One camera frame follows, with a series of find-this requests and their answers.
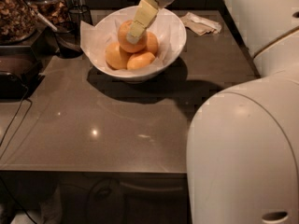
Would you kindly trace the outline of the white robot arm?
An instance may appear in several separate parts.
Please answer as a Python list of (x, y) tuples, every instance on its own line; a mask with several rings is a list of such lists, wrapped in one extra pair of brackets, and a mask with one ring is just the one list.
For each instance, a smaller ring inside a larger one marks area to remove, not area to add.
[(299, 0), (223, 1), (260, 76), (192, 119), (192, 224), (299, 224)]

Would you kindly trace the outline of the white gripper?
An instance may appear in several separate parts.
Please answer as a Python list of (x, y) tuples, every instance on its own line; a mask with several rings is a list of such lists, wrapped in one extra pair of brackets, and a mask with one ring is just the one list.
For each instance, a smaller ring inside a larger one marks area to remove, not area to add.
[(156, 19), (159, 8), (172, 4), (175, 0), (140, 0), (126, 39), (135, 45)]

